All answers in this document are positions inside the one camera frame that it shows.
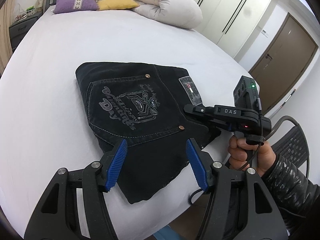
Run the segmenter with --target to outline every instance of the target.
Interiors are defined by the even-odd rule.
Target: purple pillow
[[[98,10],[95,0],[57,0],[54,13]]]

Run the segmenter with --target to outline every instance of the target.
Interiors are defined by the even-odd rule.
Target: wooden furniture
[[[35,22],[41,17],[42,12],[37,12],[34,15],[28,16],[21,21],[14,22],[9,27],[9,36],[11,42],[12,52],[18,47],[27,32],[35,24]]]

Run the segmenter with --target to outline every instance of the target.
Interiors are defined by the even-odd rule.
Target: jeans back pocket
[[[88,123],[95,135],[114,145],[133,146],[180,132],[184,121],[176,100],[153,73],[91,82],[86,93]]]

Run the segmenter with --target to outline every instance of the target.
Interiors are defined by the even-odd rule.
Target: brown door
[[[264,114],[294,86],[317,49],[306,30],[288,14],[270,46],[250,70],[260,86]]]

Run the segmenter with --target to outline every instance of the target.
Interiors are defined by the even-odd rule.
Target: black jacket
[[[320,187],[281,155],[262,180],[279,207],[289,239],[320,239]]]

